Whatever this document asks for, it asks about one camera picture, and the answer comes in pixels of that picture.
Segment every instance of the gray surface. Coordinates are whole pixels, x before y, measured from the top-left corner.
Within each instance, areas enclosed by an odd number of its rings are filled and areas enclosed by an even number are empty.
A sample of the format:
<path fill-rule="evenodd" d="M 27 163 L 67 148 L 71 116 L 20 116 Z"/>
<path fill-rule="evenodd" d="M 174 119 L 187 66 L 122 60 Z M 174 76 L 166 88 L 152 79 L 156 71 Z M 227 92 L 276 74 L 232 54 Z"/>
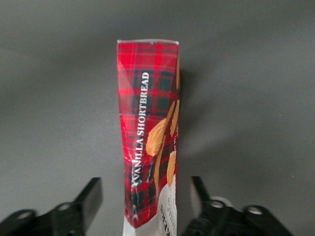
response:
<path fill-rule="evenodd" d="M 315 231 L 313 1 L 0 2 L 0 218 L 101 176 L 89 236 L 122 234 L 116 39 L 180 41 L 179 230 L 189 176 Z"/>

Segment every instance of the plaid pattern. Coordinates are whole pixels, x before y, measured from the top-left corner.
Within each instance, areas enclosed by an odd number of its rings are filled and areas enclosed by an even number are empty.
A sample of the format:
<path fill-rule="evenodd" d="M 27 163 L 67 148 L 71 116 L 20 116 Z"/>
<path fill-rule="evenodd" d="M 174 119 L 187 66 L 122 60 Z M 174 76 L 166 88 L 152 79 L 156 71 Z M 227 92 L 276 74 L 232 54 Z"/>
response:
<path fill-rule="evenodd" d="M 149 131 L 163 118 L 173 101 L 179 99 L 176 89 L 178 45 L 171 42 L 121 42 L 118 43 L 118 95 L 122 144 L 125 156 L 125 215 L 135 228 L 148 222 L 157 213 L 158 193 L 154 182 L 157 156 L 146 153 Z M 142 73 L 149 74 L 146 121 L 143 136 L 137 135 Z M 174 150 L 173 138 L 166 129 L 165 144 L 159 168 L 159 189 L 166 185 L 166 170 L 170 152 Z M 135 164 L 136 140 L 143 137 L 140 181 L 132 186 Z"/>

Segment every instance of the black clamp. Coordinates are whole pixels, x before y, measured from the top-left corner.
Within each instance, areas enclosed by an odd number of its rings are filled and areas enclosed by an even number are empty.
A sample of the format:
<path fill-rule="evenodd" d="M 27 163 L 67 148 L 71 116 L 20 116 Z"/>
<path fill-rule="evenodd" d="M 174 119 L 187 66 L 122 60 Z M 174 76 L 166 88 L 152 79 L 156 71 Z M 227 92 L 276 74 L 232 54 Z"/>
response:
<path fill-rule="evenodd" d="M 0 222 L 0 236 L 85 236 L 102 203 L 100 178 L 92 178 L 78 197 L 37 216 L 25 209 Z"/>
<path fill-rule="evenodd" d="M 293 236 L 269 210 L 247 206 L 243 212 L 224 201 L 212 200 L 200 177 L 192 177 L 201 213 L 182 236 Z"/>

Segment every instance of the golden cookie image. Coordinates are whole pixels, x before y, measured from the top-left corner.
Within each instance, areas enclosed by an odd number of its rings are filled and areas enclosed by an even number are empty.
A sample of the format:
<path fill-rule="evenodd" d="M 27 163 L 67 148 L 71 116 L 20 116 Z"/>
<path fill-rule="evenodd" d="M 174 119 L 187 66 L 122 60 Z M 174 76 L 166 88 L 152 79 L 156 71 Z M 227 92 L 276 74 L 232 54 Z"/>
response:
<path fill-rule="evenodd" d="M 177 121 L 178 121 L 178 114 L 179 114 L 179 100 L 177 100 L 176 107 L 175 107 L 174 114 L 173 114 L 173 118 L 172 118 L 171 129 L 170 129 L 171 137 L 173 137 L 174 132 L 176 130 Z"/>
<path fill-rule="evenodd" d="M 158 154 L 165 134 L 165 128 L 166 118 L 157 123 L 156 126 L 154 126 L 154 128 L 149 132 L 146 144 L 146 151 L 148 155 L 155 156 Z"/>
<path fill-rule="evenodd" d="M 175 101 L 173 101 L 171 107 L 169 108 L 169 110 L 167 112 L 166 122 L 165 122 L 166 124 L 165 125 L 168 125 L 168 122 L 169 122 L 169 120 L 171 119 L 171 117 L 173 115 L 174 107 L 175 107 Z"/>
<path fill-rule="evenodd" d="M 166 177 L 167 177 L 168 186 L 171 186 L 173 182 L 175 163 L 176 163 L 176 151 L 173 151 L 169 155 L 169 160 L 168 160 L 168 165 L 167 165 Z"/>
<path fill-rule="evenodd" d="M 159 181 L 159 166 L 161 163 L 161 158 L 162 158 L 162 153 L 163 153 L 163 148 L 164 148 L 164 142 L 165 142 L 165 135 L 163 137 L 163 141 L 162 141 L 162 146 L 161 149 L 159 150 L 158 156 L 157 156 L 157 160 L 156 160 L 156 164 L 155 164 L 155 168 L 154 168 L 154 183 L 156 185 L 156 193 L 158 195 L 158 181 Z"/>
<path fill-rule="evenodd" d="M 177 58 L 177 68 L 176 68 L 176 88 L 179 90 L 180 83 L 180 72 L 179 72 L 179 57 Z"/>

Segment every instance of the red tartan packaging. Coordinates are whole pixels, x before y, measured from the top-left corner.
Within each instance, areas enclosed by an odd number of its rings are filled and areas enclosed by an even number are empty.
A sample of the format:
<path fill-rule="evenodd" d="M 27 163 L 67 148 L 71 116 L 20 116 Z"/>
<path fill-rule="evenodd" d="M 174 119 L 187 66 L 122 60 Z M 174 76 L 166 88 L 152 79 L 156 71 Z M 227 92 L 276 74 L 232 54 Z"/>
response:
<path fill-rule="evenodd" d="M 124 236 L 176 236 L 178 42 L 118 41 Z"/>

